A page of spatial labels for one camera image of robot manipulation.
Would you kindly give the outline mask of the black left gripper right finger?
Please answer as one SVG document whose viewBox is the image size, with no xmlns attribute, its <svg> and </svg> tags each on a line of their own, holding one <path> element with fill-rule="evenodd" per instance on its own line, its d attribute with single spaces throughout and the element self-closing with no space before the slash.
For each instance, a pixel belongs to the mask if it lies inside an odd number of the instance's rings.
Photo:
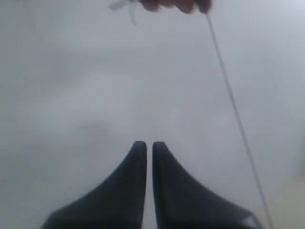
<svg viewBox="0 0 305 229">
<path fill-rule="evenodd" d="M 159 229 L 260 229 L 247 209 L 195 180 L 164 142 L 152 146 L 153 195 Z"/>
</svg>

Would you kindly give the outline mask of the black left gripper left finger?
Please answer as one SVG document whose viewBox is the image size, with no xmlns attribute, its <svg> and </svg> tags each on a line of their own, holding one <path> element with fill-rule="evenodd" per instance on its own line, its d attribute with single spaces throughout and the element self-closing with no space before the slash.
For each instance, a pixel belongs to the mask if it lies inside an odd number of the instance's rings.
<svg viewBox="0 0 305 229">
<path fill-rule="evenodd" d="M 54 211 L 44 229 L 142 228 L 147 145 L 135 141 L 125 159 L 94 190 Z"/>
</svg>

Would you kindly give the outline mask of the person's hand holding string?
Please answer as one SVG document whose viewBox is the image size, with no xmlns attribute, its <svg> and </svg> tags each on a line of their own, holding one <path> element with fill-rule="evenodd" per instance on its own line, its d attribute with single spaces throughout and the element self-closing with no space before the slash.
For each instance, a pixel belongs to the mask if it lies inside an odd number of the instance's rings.
<svg viewBox="0 0 305 229">
<path fill-rule="evenodd" d="M 191 14 L 195 9 L 207 14 L 212 8 L 212 0 L 140 0 L 141 5 L 151 12 L 158 11 L 161 7 L 177 8 L 184 14 Z"/>
</svg>

